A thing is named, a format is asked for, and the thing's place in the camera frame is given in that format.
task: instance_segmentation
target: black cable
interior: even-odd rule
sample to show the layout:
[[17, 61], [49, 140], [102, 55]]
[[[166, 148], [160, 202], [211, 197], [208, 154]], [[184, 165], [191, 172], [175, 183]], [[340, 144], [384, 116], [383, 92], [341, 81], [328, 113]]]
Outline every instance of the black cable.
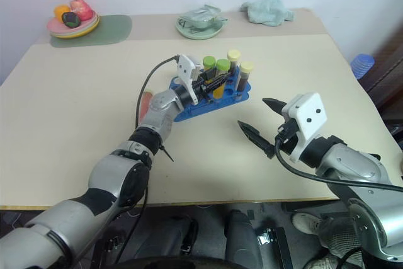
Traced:
[[149, 82], [151, 76], [153, 75], [153, 73], [155, 73], [156, 70], [158, 70], [158, 68], [160, 68], [161, 66], [163, 66], [165, 63], [168, 63], [169, 61], [175, 60], [176, 62], [179, 60], [179, 55], [175, 55], [174, 57], [171, 57], [169, 59], [166, 59], [164, 61], [162, 61], [161, 63], [157, 64], [155, 66], [155, 68], [153, 68], [149, 75], [147, 76], [147, 78], [145, 79], [143, 86], [141, 87], [140, 90], [140, 94], [139, 97], [137, 98], [137, 104], [136, 104], [136, 122], [135, 122], [135, 127], [137, 128], [139, 126], [139, 110], [140, 110], [140, 104], [141, 104], [141, 98], [143, 97], [143, 93], [144, 93], [144, 89], [147, 86], [147, 83]]
[[353, 255], [354, 253], [357, 253], [361, 251], [361, 247], [356, 247], [351, 249], [350, 251], [348, 251], [340, 260], [338, 263], [338, 266], [336, 267], [336, 269], [341, 269], [341, 267], [343, 267], [344, 263], [348, 260], [348, 258]]
[[118, 256], [116, 257], [115, 264], [119, 263], [120, 257], [122, 256], [123, 251], [125, 250], [128, 241], [129, 241], [130, 238], [132, 237], [134, 230], [136, 229], [136, 227], [138, 226], [138, 224], [139, 224], [139, 222], [140, 222], [140, 219], [141, 219], [141, 217], [142, 217], [142, 215], [143, 215], [143, 213], [144, 213], [145, 206], [147, 205], [148, 197], [149, 197], [149, 187], [147, 186], [147, 187], [145, 188], [144, 201], [143, 201], [143, 206], [141, 207], [141, 210], [140, 210], [140, 215], [139, 215], [139, 217], [137, 218], [137, 220], [135, 221], [135, 223], [134, 223], [134, 225], [132, 226], [132, 228], [131, 228], [131, 230], [129, 231], [129, 233], [127, 234], [127, 237], [126, 237], [126, 239], [125, 239], [125, 242], [123, 243], [122, 248], [120, 248], [119, 254], [118, 254]]
[[330, 178], [325, 178], [322, 176], [312, 175], [310, 173], [305, 173], [301, 170], [297, 170], [291, 165], [289, 165], [280, 154], [280, 146], [281, 140], [276, 139], [275, 144], [275, 154], [281, 165], [285, 167], [289, 172], [301, 176], [303, 178], [311, 179], [314, 181], [319, 181], [327, 184], [335, 184], [335, 185], [346, 185], [346, 186], [355, 186], [355, 187], [368, 187], [368, 188], [378, 188], [383, 190], [393, 190], [395, 192], [403, 192], [403, 187], [388, 185], [388, 184], [380, 184], [380, 183], [371, 183], [371, 182], [360, 182], [360, 181], [347, 181], [347, 180], [335, 180]]

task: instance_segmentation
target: shoe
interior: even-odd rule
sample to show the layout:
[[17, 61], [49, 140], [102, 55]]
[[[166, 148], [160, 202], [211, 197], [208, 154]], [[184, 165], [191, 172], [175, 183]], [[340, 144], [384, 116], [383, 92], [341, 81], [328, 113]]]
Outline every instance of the shoe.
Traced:
[[299, 231], [306, 234], [318, 235], [319, 224], [322, 222], [320, 218], [306, 214], [304, 212], [297, 212], [292, 216], [292, 224]]
[[338, 259], [330, 253], [320, 260], [314, 260], [307, 263], [304, 269], [336, 269]]

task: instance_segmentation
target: white table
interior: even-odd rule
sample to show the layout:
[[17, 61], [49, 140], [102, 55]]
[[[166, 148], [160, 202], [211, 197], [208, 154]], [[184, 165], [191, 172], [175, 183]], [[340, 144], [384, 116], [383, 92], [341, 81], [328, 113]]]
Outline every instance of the white table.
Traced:
[[[255, 63], [251, 97], [173, 125], [165, 146], [175, 162], [156, 155], [149, 203], [335, 198], [325, 184], [269, 160], [237, 124], [250, 123], [273, 141], [283, 119], [261, 99], [289, 101], [308, 91], [322, 96], [328, 116], [322, 133], [381, 155], [392, 183], [402, 186], [402, 152], [372, 101], [320, 21], [308, 10], [296, 13], [278, 28], [232, 13], [227, 28], [204, 41], [176, 33], [173, 15], [133, 17], [129, 39], [113, 45], [56, 49], [48, 37], [39, 39], [0, 87], [0, 208], [44, 209], [83, 194], [96, 162], [132, 133], [135, 100], [157, 63], [178, 53], [220, 58], [232, 48]], [[164, 66], [149, 87], [166, 89], [175, 72], [173, 63]]]

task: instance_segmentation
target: green placemat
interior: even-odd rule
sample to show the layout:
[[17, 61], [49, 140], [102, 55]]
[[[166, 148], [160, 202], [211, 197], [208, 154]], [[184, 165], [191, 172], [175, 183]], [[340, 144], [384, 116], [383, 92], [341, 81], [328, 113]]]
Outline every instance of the green placemat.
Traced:
[[127, 15], [106, 15], [99, 17], [99, 25], [87, 35], [61, 39], [52, 37], [53, 47], [87, 47], [89, 45], [113, 44], [124, 41], [132, 31], [132, 19]]

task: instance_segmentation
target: blue test tube rack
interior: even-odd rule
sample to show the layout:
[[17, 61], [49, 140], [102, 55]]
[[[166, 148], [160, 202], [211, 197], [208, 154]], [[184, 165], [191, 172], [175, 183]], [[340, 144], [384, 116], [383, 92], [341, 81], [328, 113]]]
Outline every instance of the blue test tube rack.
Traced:
[[[246, 101], [249, 98], [249, 91], [251, 90], [251, 85], [247, 82], [245, 90], [243, 92], [236, 91], [236, 82], [239, 74], [239, 67], [236, 68], [234, 77], [229, 77], [225, 83], [225, 89], [222, 97], [220, 99], [215, 99], [213, 93], [209, 93], [208, 96], [210, 100], [202, 99], [197, 105], [188, 105], [184, 108], [184, 111], [176, 116], [175, 122], [180, 122], [183, 120], [190, 119], [195, 116], [203, 115], [204, 113], [209, 113], [214, 110], [219, 110], [220, 108], [230, 106], [242, 101]], [[178, 77], [174, 77], [171, 80], [169, 88], [174, 89], [180, 86], [180, 84], [175, 83]]]

